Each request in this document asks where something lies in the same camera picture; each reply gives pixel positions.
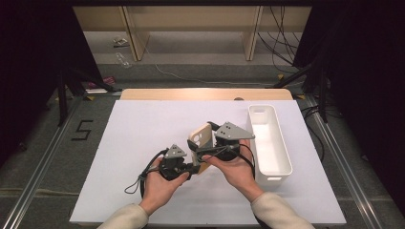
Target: sleeve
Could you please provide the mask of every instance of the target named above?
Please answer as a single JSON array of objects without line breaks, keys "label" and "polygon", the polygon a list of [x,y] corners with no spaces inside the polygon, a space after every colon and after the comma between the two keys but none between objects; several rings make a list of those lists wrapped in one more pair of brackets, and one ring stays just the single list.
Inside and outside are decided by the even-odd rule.
[{"label": "sleeve", "polygon": [[136,229],[144,227],[149,216],[139,205],[129,204],[114,212],[99,229]]},{"label": "sleeve", "polygon": [[273,229],[314,228],[308,221],[299,217],[289,204],[272,193],[263,193],[251,203],[257,219]]}]

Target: person's left hand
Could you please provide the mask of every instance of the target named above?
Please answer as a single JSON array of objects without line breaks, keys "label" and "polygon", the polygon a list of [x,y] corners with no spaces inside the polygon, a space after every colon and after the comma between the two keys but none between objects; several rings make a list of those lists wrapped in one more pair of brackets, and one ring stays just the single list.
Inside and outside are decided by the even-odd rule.
[{"label": "person's left hand", "polygon": [[[162,158],[157,158],[152,166],[159,166]],[[161,206],[165,205],[188,178],[189,174],[184,173],[173,180],[166,180],[159,171],[150,172],[146,177],[145,193],[139,206],[145,210],[148,216],[151,216]]]}]

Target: wire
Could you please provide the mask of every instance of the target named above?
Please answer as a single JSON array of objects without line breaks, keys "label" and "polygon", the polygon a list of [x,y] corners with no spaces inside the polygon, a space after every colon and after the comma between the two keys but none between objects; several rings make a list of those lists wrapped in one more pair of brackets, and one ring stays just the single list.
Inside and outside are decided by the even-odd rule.
[{"label": "wire", "polygon": [[[138,187],[139,187],[139,185],[140,185],[140,194],[141,194],[141,196],[143,197],[143,191],[142,191],[142,190],[143,190],[143,187],[142,187],[142,186],[143,186],[144,180],[146,179],[146,176],[147,176],[148,173],[150,172],[150,171],[149,171],[149,168],[152,166],[153,162],[154,162],[160,155],[165,155],[165,154],[167,153],[167,151],[168,151],[168,149],[158,152],[158,153],[151,159],[151,161],[150,161],[149,164],[146,166],[146,168],[142,171],[142,173],[138,176],[137,181],[135,181],[135,183],[133,183],[133,184],[131,184],[130,186],[128,186],[127,188],[125,188],[125,189],[124,189],[124,192],[125,192],[126,194],[134,194],[134,193],[138,190]],[[134,187],[135,185],[137,185],[137,187],[135,188],[134,192],[128,192],[128,189]]]},{"label": "wire", "polygon": [[254,155],[253,155],[252,150],[251,150],[250,147],[248,147],[247,145],[244,145],[244,144],[239,144],[239,145],[246,147],[246,148],[250,151],[250,153],[251,153],[251,155],[252,155],[252,162],[251,162],[251,163],[253,163],[253,168],[254,168],[253,177],[256,177],[256,161],[255,161],[255,159],[254,159]]},{"label": "wire", "polygon": [[321,144],[321,157],[320,157],[320,160],[321,160],[321,162],[323,162],[324,158],[325,158],[325,146],[324,146],[324,143],[322,142],[321,138],[316,134],[316,132],[313,131],[313,129],[307,123],[307,118],[308,117],[310,117],[311,115],[319,112],[318,108],[319,108],[318,106],[308,107],[306,109],[301,110],[301,112],[304,112],[304,111],[308,110],[307,113],[304,116],[304,122],[307,125],[308,129],[313,133],[313,135],[318,139],[319,143]]},{"label": "wire", "polygon": [[[144,49],[146,50],[146,52],[148,54],[150,54],[151,58],[153,59],[153,57],[152,57],[153,55],[146,48],[145,44],[142,44],[142,45],[143,45]],[[195,79],[195,78],[184,78],[184,77],[178,76],[177,74],[174,74],[174,73],[168,73],[168,72],[162,71],[158,67],[158,64],[155,64],[155,67],[158,70],[158,72],[160,72],[162,74],[168,74],[168,75],[174,76],[174,77],[176,77],[178,79],[185,80],[185,81],[195,81],[195,82],[200,82],[200,83],[204,83],[204,84],[257,85],[257,86],[266,86],[266,87],[275,85],[275,84],[267,84],[267,83],[247,83],[247,82],[235,83],[235,82],[228,82],[228,81],[205,81],[205,80],[200,80],[200,79]],[[284,72],[284,73],[291,73],[291,72],[283,71],[283,70],[280,70],[280,69],[278,69],[278,70],[281,71],[281,72]]]},{"label": "wire", "polygon": [[[279,40],[277,40],[276,38],[274,38],[271,34],[270,34],[270,32],[267,32],[267,34],[268,34],[268,36],[271,38],[271,39],[273,39],[275,42],[277,42],[277,43],[279,43],[279,44],[281,44],[281,45],[286,45],[286,43],[284,43],[284,42],[281,42],[281,41],[279,41]],[[289,45],[290,47],[292,47],[292,48],[294,48],[294,49],[298,49],[298,47],[296,47],[296,46],[293,46],[293,45],[290,45],[290,44],[287,44],[287,45]]]},{"label": "wire", "polygon": [[271,52],[275,55],[277,55],[278,57],[280,57],[281,59],[283,59],[284,61],[286,61],[289,65],[292,65],[292,62],[287,60],[285,57],[283,57],[279,52],[275,51],[274,48],[271,48],[268,43],[265,41],[265,39],[262,37],[262,35],[260,35],[259,33],[257,33],[260,37],[260,39],[263,41],[263,43],[265,44],[265,46],[271,50]]},{"label": "wire", "polygon": [[180,77],[174,73],[167,73],[162,71],[157,64],[155,64],[156,69],[163,74],[169,74],[172,75],[178,79],[181,80],[186,80],[186,81],[197,81],[197,82],[201,82],[201,83],[205,83],[205,84],[229,84],[229,85],[260,85],[260,86],[273,86],[274,84],[265,84],[265,83],[235,83],[235,82],[227,82],[227,81],[204,81],[204,80],[200,80],[200,79],[193,79],[193,78],[184,78],[184,77]]},{"label": "wire", "polygon": [[289,53],[289,50],[288,50],[288,46],[289,46],[289,49],[291,50],[291,52],[292,52],[292,54],[295,56],[295,53],[294,53],[294,51],[292,50],[292,48],[291,48],[291,45],[289,44],[289,42],[288,42],[288,40],[286,39],[286,36],[285,36],[285,34],[284,34],[284,14],[285,14],[285,12],[286,12],[286,7],[281,7],[281,21],[280,21],[280,24],[279,24],[279,22],[278,22],[278,20],[277,20],[277,18],[276,18],[276,16],[275,16],[275,14],[274,14],[274,11],[273,11],[273,8],[272,7],[270,7],[270,11],[271,11],[271,14],[272,14],[272,16],[273,16],[273,18],[274,18],[274,21],[276,22],[276,25],[277,25],[277,28],[279,29],[279,33],[277,34],[277,40],[278,40],[278,37],[280,36],[280,34],[283,36],[283,38],[284,38],[284,41],[285,41],[285,44],[286,44],[286,50],[287,50],[287,53],[288,53],[288,55],[289,55],[289,58],[291,58],[291,60],[293,60],[293,57],[291,56],[291,54]]},{"label": "wire", "polygon": [[295,35],[295,32],[292,33],[295,37],[295,39],[297,39],[298,43],[300,43],[300,39],[298,39],[297,35]]}]

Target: white bin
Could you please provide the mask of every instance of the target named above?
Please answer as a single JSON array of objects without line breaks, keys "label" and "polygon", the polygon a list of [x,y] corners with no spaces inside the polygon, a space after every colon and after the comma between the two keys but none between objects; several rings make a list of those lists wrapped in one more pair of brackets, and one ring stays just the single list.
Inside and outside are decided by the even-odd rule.
[{"label": "white bin", "polygon": [[256,181],[263,186],[278,186],[292,173],[292,166],[276,111],[270,105],[251,105],[249,120],[249,128],[256,135],[250,140]]}]

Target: hand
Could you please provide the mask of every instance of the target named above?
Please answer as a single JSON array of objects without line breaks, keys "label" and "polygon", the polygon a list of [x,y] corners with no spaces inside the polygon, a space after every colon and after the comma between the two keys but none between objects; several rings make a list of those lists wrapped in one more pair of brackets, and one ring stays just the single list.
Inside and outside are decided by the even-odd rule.
[{"label": "hand", "polygon": [[[246,146],[250,147],[250,141],[242,139],[239,140],[239,144],[241,155],[252,161],[252,153],[246,148]],[[264,192],[256,183],[251,167],[240,157],[237,156],[230,161],[222,161],[215,156],[203,156],[202,159],[219,168],[228,183],[239,190],[250,202]]]},{"label": "hand", "polygon": [[[157,158],[152,165],[158,167],[161,160],[161,157]],[[146,177],[145,193],[139,206],[145,210],[148,216],[151,216],[169,201],[177,188],[187,180],[188,176],[188,173],[184,173],[173,180],[167,181],[160,175],[159,171],[150,172]]]}]

